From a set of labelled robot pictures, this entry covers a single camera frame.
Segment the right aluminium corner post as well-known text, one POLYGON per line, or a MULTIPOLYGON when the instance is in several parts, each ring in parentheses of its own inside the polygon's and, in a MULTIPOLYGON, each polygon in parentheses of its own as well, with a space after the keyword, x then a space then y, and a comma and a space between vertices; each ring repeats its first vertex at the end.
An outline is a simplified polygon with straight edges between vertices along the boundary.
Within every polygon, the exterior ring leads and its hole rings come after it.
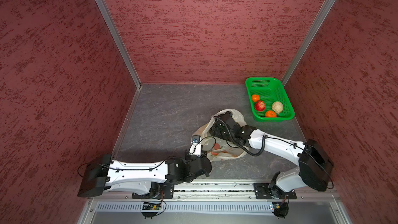
POLYGON ((283 78, 282 84, 286 86, 289 79, 293 75, 295 69, 299 65, 301 59, 304 57, 307 49, 309 48, 310 44, 312 43, 313 39, 315 38, 316 34, 318 33, 319 29, 321 28, 322 24, 324 23, 325 19, 327 18, 330 10, 332 9, 333 5, 335 4, 336 0, 324 0, 316 17, 314 18, 310 28, 308 29, 307 34, 305 35, 299 49, 297 50, 292 62, 288 66, 283 78))

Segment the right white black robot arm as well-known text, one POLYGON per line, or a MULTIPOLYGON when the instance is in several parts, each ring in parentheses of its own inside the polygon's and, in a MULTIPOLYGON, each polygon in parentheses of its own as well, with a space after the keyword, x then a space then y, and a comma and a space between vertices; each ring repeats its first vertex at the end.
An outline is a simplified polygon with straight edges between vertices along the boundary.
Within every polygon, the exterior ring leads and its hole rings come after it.
POLYGON ((249 125, 241 126, 234 120, 219 118, 214 119, 204 134, 220 146, 240 149, 253 157, 268 152, 295 164, 291 170, 276 172, 270 183, 258 189, 267 199, 291 199, 293 192, 302 187, 321 192, 334 187, 331 178, 334 164, 316 141, 287 140, 249 125))

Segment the small orange tangerine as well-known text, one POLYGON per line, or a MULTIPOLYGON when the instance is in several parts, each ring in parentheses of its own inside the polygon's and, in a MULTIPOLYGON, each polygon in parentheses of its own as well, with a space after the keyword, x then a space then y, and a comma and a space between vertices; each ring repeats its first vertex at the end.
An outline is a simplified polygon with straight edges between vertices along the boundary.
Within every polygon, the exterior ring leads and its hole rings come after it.
POLYGON ((260 101, 260 96, 259 96, 258 94, 253 94, 253 95, 251 96, 251 100, 252 100, 253 102, 258 102, 258 101, 260 101))

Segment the beige bumpy round fruit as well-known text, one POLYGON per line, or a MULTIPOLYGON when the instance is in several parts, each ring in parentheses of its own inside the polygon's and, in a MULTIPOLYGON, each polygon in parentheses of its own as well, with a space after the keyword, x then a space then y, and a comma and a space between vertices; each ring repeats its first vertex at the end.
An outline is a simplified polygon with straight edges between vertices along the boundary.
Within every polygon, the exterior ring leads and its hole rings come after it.
POLYGON ((276 101, 272 104, 272 111, 274 111, 276 115, 282 113, 283 110, 284 110, 284 105, 282 102, 276 101))

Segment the left aluminium corner post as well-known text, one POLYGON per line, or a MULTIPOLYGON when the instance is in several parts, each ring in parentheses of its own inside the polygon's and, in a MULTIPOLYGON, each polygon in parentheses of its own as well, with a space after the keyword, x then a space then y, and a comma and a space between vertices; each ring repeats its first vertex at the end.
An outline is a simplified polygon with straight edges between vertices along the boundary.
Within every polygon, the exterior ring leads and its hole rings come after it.
POLYGON ((129 55, 128 51, 127 51, 127 48, 126 48, 126 46, 125 46, 125 44, 124 44, 124 42, 122 40, 122 37, 121 37, 121 35, 120 35, 119 31, 118 31, 118 28, 117 28, 117 26, 116 26, 116 24, 115 24, 115 22, 114 22, 114 20, 112 18, 110 10, 109 10, 108 6, 106 5, 105 0, 95 0, 95 2, 96 2, 97 6, 98 6, 98 8, 99 8, 99 10, 101 12, 101 15, 102 15, 102 17, 103 17, 103 19, 104 19, 109 31, 110 31, 111 36, 112 36, 112 38, 113 38, 113 40, 114 40, 114 42, 115 42, 115 44, 116 44, 116 46, 117 46, 117 48, 119 50, 119 53, 122 56, 122 59, 123 59, 128 71, 129 71, 129 74, 130 74, 131 78, 134 81, 134 84, 135 84, 136 88, 138 90, 141 90, 142 82, 139 79, 138 73, 137 73, 137 71, 136 71, 136 69, 135 69, 135 67, 133 65, 131 57, 130 57, 130 55, 129 55))

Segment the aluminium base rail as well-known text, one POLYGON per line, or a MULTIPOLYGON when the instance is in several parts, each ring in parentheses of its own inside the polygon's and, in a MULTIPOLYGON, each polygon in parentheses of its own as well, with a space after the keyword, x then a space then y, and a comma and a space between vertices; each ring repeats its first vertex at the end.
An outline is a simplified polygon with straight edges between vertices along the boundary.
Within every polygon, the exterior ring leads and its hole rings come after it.
MULTIPOLYGON (((197 180, 192 183, 175 185, 174 201, 250 201, 257 200, 254 193, 254 183, 267 183, 255 180, 197 180)), ((294 189, 297 199, 294 201, 309 202, 339 201, 340 195, 336 189, 316 191, 310 187, 294 189)))

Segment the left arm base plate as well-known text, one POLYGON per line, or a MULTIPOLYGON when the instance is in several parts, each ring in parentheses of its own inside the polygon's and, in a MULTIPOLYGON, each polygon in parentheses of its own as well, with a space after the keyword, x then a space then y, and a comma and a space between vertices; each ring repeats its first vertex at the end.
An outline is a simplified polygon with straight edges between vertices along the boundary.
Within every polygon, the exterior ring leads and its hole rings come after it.
POLYGON ((169 183, 152 183, 149 192, 144 195, 132 193, 132 199, 173 199, 175 185, 169 183))

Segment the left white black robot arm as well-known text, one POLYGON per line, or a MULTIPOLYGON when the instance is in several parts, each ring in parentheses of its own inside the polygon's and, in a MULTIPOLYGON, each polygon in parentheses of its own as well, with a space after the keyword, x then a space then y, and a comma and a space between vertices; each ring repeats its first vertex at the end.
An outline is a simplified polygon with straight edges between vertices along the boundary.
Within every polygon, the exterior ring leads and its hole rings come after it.
POLYGON ((93 198, 109 191, 126 191, 139 196, 161 190, 161 185, 190 183, 209 176, 211 161, 204 155, 185 154, 184 158, 168 157, 160 162, 128 163, 103 155, 87 163, 77 196, 93 198))

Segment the large orange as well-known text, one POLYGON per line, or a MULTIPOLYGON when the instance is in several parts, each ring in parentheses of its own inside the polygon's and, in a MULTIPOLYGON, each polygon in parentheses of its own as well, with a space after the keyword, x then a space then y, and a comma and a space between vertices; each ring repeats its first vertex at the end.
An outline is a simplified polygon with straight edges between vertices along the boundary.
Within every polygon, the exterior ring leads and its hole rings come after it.
POLYGON ((267 111, 265 113, 265 117, 266 118, 275 118, 275 117, 277 117, 277 114, 274 111, 267 111))

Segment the printed translucent plastic bag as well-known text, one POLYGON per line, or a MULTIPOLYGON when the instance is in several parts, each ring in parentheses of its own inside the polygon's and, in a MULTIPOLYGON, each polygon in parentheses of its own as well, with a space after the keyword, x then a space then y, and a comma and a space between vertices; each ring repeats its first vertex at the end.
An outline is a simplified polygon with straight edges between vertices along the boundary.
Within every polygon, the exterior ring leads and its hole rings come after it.
POLYGON ((247 153, 241 149, 241 148, 232 148, 233 144, 229 142, 230 145, 227 144, 227 141, 215 137, 215 139, 212 138, 206 138, 208 136, 212 136, 210 133, 210 130, 215 123, 214 117, 224 114, 226 112, 231 112, 232 113, 232 119, 237 122, 240 126, 246 125, 246 121, 244 120, 244 116, 241 112, 238 110, 234 109, 225 109, 221 110, 218 113, 214 114, 211 116, 210 121, 197 129, 193 135, 200 136, 201 145, 202 148, 201 150, 207 152, 211 150, 209 153, 207 153, 207 158, 211 162, 215 161, 227 161, 227 160, 232 160, 232 159, 238 159, 244 157, 247 153))

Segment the aluminium corner post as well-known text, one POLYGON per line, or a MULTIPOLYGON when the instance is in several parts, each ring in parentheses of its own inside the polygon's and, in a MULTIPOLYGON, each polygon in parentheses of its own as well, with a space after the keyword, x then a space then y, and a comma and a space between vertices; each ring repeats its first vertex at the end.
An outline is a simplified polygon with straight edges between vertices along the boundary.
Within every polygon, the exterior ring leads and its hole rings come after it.
POLYGON ((129 55, 128 51, 127 51, 127 48, 126 48, 126 46, 125 46, 125 44, 124 44, 124 42, 122 40, 122 37, 121 37, 121 35, 120 35, 119 31, 118 31, 118 28, 117 28, 117 26, 116 26, 116 24, 115 24, 115 22, 114 22, 114 20, 112 18, 110 10, 109 10, 108 6, 106 5, 105 0, 95 0, 95 2, 96 2, 97 6, 98 6, 98 8, 99 8, 99 10, 101 12, 101 15, 102 15, 102 17, 103 17, 103 19, 104 19, 109 31, 110 31, 111 36, 112 36, 112 38, 113 38, 113 40, 114 40, 114 42, 115 42, 115 44, 116 44, 116 46, 117 46, 117 48, 119 50, 119 53, 122 56, 122 59, 123 59, 128 71, 129 71, 129 74, 130 74, 131 78, 134 81, 134 84, 135 84, 136 88, 138 90, 141 90, 142 82, 139 79, 138 73, 137 73, 137 71, 136 71, 136 69, 135 69, 135 67, 133 65, 131 57, 130 57, 130 55, 129 55))
POLYGON ((299 65, 301 59, 304 57, 307 49, 309 48, 310 44, 312 43, 313 39, 315 38, 316 34, 318 33, 319 29, 321 28, 322 24, 324 23, 325 19, 327 18, 330 10, 332 9, 333 5, 335 4, 336 0, 324 0, 316 17, 314 18, 310 28, 308 29, 307 34, 305 35, 299 49, 297 50, 292 62, 288 66, 283 78, 282 84, 286 86, 289 79, 293 75, 295 69, 299 65))

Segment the red apple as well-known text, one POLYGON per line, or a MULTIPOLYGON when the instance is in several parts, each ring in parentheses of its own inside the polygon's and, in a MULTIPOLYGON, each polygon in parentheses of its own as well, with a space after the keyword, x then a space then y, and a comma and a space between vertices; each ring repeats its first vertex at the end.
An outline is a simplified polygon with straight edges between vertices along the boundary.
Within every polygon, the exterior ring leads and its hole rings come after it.
POLYGON ((263 112, 266 109, 266 104, 264 101, 257 101, 255 104, 255 110, 258 112, 263 112))

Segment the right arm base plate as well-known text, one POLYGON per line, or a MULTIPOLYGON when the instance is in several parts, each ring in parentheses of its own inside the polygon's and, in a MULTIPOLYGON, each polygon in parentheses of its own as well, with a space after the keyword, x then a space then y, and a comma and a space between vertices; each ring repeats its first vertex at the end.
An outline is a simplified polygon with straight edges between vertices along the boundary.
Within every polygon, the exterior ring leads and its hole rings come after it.
POLYGON ((284 192, 276 186, 269 186, 269 183, 254 183, 254 193, 257 200, 296 200, 294 190, 284 192))

